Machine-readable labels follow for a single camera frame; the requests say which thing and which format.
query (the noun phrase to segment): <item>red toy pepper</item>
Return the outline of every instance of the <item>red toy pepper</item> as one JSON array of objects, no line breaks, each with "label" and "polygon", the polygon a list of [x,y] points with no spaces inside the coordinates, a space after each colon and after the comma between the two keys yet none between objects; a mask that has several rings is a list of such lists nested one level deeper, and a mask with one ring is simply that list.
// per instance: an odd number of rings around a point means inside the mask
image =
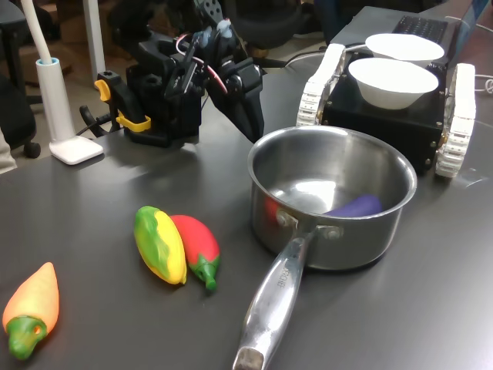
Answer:
[{"label": "red toy pepper", "polygon": [[206,288],[216,289],[217,268],[220,262],[219,245],[206,225],[189,216],[171,216],[185,248],[186,261],[193,273],[205,281]]}]

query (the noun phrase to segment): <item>yellow clamp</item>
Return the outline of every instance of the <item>yellow clamp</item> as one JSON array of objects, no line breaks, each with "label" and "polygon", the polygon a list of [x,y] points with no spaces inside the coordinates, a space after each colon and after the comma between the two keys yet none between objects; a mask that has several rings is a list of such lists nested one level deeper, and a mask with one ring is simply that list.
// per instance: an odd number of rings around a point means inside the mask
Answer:
[{"label": "yellow clamp", "polygon": [[94,86],[99,90],[100,98],[103,102],[107,102],[111,99],[111,92],[109,91],[108,84],[102,79],[98,79],[94,82]]},{"label": "yellow clamp", "polygon": [[151,119],[148,116],[146,116],[146,120],[144,122],[134,123],[125,118],[125,116],[120,111],[118,111],[116,122],[126,127],[130,131],[133,131],[134,133],[141,133],[142,131],[146,131],[151,128]]}]

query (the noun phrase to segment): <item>pan rivet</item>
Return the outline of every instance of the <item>pan rivet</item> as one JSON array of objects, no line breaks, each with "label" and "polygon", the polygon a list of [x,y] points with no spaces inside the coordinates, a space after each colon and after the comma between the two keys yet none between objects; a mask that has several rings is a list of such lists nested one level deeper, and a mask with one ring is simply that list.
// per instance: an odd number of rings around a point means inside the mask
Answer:
[{"label": "pan rivet", "polygon": [[296,223],[296,220],[282,210],[278,210],[276,213],[277,223],[281,227],[288,227]]},{"label": "pan rivet", "polygon": [[330,241],[335,241],[342,236],[341,229],[337,226],[319,226],[322,236]]}]

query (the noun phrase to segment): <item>chair wheel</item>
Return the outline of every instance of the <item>chair wheel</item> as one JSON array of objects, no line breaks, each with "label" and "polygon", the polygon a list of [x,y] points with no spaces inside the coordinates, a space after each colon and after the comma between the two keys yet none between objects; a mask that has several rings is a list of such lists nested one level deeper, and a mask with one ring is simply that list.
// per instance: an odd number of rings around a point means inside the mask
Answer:
[{"label": "chair wheel", "polygon": [[24,155],[28,158],[38,158],[41,154],[41,146],[38,143],[27,143],[24,145]]}]

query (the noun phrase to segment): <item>stainless steel saucepan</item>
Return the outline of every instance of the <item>stainless steel saucepan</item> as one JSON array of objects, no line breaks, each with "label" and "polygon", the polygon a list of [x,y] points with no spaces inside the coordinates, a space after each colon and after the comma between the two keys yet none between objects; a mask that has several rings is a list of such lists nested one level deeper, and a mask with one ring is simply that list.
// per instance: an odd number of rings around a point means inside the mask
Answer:
[{"label": "stainless steel saucepan", "polygon": [[[253,231],[280,254],[246,313],[233,370],[264,370],[286,329],[304,266],[343,271],[376,261],[389,247],[417,179],[392,146],[328,126],[265,136],[250,151],[248,168]],[[381,208],[326,215],[362,197],[377,199]]]}]

